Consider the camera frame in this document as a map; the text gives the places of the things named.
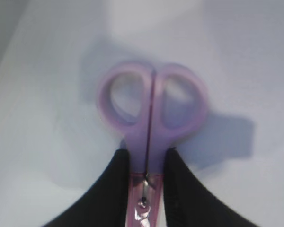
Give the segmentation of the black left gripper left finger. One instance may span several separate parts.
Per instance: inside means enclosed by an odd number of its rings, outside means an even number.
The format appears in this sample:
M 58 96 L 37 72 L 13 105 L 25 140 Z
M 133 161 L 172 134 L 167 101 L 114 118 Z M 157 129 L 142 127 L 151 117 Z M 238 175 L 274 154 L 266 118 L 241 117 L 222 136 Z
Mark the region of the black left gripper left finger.
M 115 151 L 96 182 L 46 227 L 124 227 L 129 181 L 129 152 Z

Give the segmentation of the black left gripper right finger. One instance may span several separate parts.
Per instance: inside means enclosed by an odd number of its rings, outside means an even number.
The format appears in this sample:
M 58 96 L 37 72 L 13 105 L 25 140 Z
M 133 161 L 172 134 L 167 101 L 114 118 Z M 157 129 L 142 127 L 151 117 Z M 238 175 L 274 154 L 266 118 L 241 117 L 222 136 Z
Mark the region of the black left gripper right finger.
M 171 148 L 164 162 L 163 200 L 168 227 L 253 227 L 210 193 Z

